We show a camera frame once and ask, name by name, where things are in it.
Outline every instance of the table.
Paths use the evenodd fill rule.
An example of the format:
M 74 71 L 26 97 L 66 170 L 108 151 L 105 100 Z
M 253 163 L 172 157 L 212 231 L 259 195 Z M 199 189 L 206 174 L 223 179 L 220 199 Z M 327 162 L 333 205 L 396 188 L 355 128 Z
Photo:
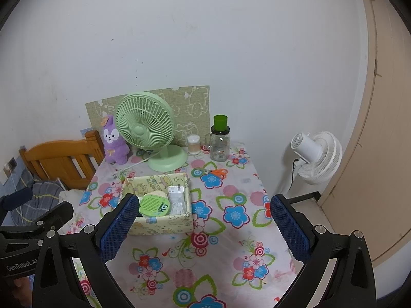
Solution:
M 146 162 L 125 170 L 144 157 L 137 150 L 124 165 L 103 161 L 67 233 L 97 224 L 116 207 L 127 177 L 158 175 Z M 229 172 L 221 180 L 198 167 Z M 135 307 L 273 307 L 296 271 L 245 146 L 233 144 L 226 162 L 211 161 L 202 149 L 175 172 L 182 171 L 190 178 L 194 234 L 128 235 L 107 262 L 121 289 Z M 90 303 L 100 307 L 80 261 L 74 262 Z

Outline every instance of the fan stand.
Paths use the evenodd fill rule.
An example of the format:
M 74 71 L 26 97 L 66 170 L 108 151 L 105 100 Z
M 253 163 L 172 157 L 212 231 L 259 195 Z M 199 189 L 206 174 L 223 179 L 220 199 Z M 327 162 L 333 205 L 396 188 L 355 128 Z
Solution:
M 168 145 L 161 148 L 158 154 L 148 160 L 148 166 L 159 172 L 178 169 L 187 162 L 188 154 L 177 145 Z

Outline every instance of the wooden door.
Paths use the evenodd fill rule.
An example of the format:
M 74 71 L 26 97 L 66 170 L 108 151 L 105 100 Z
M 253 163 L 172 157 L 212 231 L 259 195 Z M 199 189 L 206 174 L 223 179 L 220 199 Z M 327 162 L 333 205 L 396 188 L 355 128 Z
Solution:
M 322 208 L 336 233 L 363 232 L 376 265 L 409 240 L 411 229 L 411 35 L 388 0 L 370 1 L 377 35 L 371 102 Z

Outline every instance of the glass jug with handle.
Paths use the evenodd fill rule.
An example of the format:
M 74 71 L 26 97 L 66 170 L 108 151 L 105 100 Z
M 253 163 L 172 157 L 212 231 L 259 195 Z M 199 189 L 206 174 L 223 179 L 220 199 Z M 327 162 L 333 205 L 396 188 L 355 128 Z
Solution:
M 214 116 L 214 125 L 211 133 L 206 134 L 205 145 L 210 149 L 210 158 L 213 161 L 227 161 L 230 154 L 230 127 L 227 125 L 227 116 Z

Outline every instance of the stuffed animal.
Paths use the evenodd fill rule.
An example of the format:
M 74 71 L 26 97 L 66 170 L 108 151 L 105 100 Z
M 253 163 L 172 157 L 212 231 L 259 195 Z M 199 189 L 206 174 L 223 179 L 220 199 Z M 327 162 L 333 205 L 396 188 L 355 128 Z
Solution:
M 101 123 L 103 130 L 104 152 L 108 163 L 125 164 L 127 154 L 130 152 L 126 140 L 119 134 L 114 125 L 113 115 L 109 114 Z

